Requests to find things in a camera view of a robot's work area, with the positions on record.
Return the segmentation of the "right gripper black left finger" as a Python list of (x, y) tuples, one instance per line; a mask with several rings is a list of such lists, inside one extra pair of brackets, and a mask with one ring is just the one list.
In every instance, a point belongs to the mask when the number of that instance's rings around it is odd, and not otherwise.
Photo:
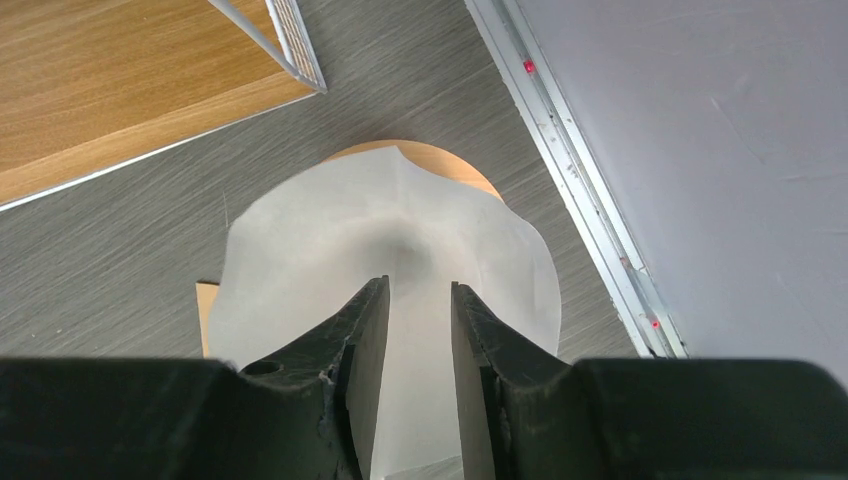
[(1, 361), (5, 479), (360, 479), (390, 283), (237, 369), (219, 360)]

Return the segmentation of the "brown paper coffee filter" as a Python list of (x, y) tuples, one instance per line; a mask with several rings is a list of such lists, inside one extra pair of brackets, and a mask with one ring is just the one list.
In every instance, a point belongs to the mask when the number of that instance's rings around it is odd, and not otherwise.
[(209, 315), (217, 297), (219, 286), (209, 282), (196, 282), (196, 304), (200, 327), (201, 349), (204, 358), (209, 356), (208, 325)]

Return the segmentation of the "white paper coffee filter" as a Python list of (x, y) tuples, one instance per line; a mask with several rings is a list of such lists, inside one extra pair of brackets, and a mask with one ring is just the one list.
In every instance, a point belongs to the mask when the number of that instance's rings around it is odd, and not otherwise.
[(244, 367), (387, 277), (388, 338), (368, 475), (460, 453), (451, 286), (470, 286), (549, 353), (562, 322), (558, 275), (539, 232), (502, 200), (431, 173), (395, 147), (291, 177), (230, 226), (207, 329), (211, 356)]

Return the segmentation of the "wooden ring dripper holder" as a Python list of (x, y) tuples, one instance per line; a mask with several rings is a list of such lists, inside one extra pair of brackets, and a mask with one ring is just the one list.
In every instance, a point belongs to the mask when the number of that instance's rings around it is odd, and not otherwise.
[(474, 166), (442, 148), (411, 140), (375, 140), (341, 150), (327, 161), (382, 148), (397, 148), (406, 159), (435, 175), (485, 191), (502, 200), (492, 183)]

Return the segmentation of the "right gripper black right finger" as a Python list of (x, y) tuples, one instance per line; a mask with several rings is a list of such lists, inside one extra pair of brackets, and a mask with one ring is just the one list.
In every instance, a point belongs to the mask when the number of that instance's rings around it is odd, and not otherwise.
[(469, 479), (843, 479), (847, 395), (801, 361), (567, 364), (451, 287)]

